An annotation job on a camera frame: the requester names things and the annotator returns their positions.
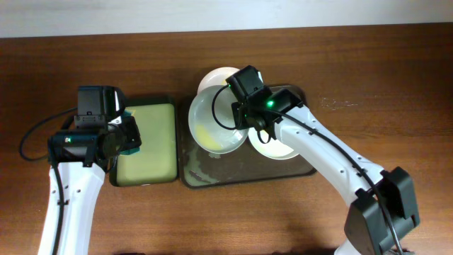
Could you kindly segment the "green and yellow sponge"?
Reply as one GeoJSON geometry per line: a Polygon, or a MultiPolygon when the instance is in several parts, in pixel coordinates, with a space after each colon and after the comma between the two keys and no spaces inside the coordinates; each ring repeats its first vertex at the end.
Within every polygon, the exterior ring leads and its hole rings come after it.
{"type": "Polygon", "coordinates": [[[120,129],[125,138],[121,154],[131,155],[138,152],[139,147],[142,145],[139,128],[132,112],[125,111],[121,115],[121,118],[122,123],[120,124],[120,129]]]}

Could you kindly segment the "pale blue plate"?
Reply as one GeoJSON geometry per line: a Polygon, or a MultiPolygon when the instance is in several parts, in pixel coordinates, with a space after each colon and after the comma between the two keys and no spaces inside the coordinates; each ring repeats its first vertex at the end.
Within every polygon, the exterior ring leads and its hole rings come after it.
{"type": "MultiPolygon", "coordinates": [[[[228,130],[221,127],[212,115],[212,100],[224,86],[211,86],[202,90],[190,104],[188,126],[193,139],[204,150],[214,154],[226,154],[238,149],[247,139],[248,130],[228,130]]],[[[228,127],[235,126],[232,103],[236,98],[227,88],[220,92],[214,104],[218,121],[228,127]]]]}

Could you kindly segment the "white plate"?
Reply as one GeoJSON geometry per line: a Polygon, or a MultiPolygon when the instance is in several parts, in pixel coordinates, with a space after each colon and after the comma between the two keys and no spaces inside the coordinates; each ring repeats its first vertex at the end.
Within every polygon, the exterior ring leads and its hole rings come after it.
{"type": "MultiPolygon", "coordinates": [[[[260,131],[260,136],[263,142],[266,142],[269,139],[268,133],[264,130],[260,131]]],[[[267,158],[286,160],[299,155],[293,149],[278,140],[270,139],[269,143],[264,144],[259,140],[258,133],[254,128],[249,129],[248,138],[253,148],[267,158]]]]}
{"type": "Polygon", "coordinates": [[[226,79],[238,72],[238,70],[235,67],[220,67],[212,70],[202,78],[197,88],[197,94],[211,86],[226,85],[226,79]]]}

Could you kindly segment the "white plate top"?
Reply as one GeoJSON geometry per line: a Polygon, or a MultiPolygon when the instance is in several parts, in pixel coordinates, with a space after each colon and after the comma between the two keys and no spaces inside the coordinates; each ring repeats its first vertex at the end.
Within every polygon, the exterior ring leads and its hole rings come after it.
{"type": "Polygon", "coordinates": [[[238,70],[235,67],[220,67],[212,70],[202,78],[197,88],[197,94],[211,86],[226,85],[226,79],[238,72],[238,70]]]}

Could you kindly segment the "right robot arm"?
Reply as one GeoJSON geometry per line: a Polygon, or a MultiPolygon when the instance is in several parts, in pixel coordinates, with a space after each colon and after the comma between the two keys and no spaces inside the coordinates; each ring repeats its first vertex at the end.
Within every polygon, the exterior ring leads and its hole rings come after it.
{"type": "Polygon", "coordinates": [[[403,254],[401,239],[420,224],[414,182],[387,171],[327,130],[287,89],[264,88],[231,105],[239,128],[255,128],[293,149],[322,175],[348,207],[346,240],[336,254],[403,254]]]}

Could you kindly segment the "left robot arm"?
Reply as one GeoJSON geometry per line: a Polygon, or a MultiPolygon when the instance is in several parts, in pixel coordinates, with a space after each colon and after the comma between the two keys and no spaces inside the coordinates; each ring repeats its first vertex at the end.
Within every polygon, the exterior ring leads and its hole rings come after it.
{"type": "Polygon", "coordinates": [[[87,254],[105,175],[121,152],[142,141],[134,117],[94,129],[71,129],[69,117],[48,141],[50,197],[39,254],[87,254]]]}

